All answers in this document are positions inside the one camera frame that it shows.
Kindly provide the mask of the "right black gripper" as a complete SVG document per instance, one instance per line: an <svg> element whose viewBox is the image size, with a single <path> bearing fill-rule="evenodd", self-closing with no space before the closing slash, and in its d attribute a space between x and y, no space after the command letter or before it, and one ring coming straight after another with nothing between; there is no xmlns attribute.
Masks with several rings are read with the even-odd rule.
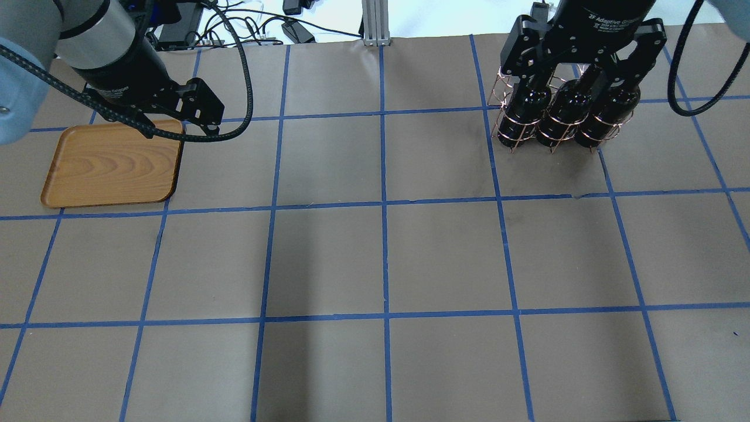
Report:
<svg viewBox="0 0 750 422"><path fill-rule="evenodd" d="M535 2L518 16L500 53L499 74L551 79L556 64L593 63L602 75L598 97L640 96L640 84L667 40L662 19L646 19L653 1Z"/></svg>

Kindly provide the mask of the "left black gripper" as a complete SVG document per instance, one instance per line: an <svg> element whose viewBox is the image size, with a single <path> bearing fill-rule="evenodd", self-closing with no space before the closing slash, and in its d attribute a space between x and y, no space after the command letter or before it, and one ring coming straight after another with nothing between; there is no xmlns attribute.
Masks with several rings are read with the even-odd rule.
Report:
<svg viewBox="0 0 750 422"><path fill-rule="evenodd" d="M180 85L128 12L93 12L71 27L71 67L120 113L163 113L218 135L224 105L195 77Z"/></svg>

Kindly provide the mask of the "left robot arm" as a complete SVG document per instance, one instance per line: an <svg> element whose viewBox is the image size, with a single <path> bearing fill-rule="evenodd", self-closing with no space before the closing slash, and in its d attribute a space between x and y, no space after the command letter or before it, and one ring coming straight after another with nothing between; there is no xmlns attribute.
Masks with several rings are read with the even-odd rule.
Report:
<svg viewBox="0 0 750 422"><path fill-rule="evenodd" d="M184 141L220 141L223 104L203 80L171 78L148 21L119 1L3 1L2 144L30 131L50 88L147 138L160 113L203 130Z"/></svg>

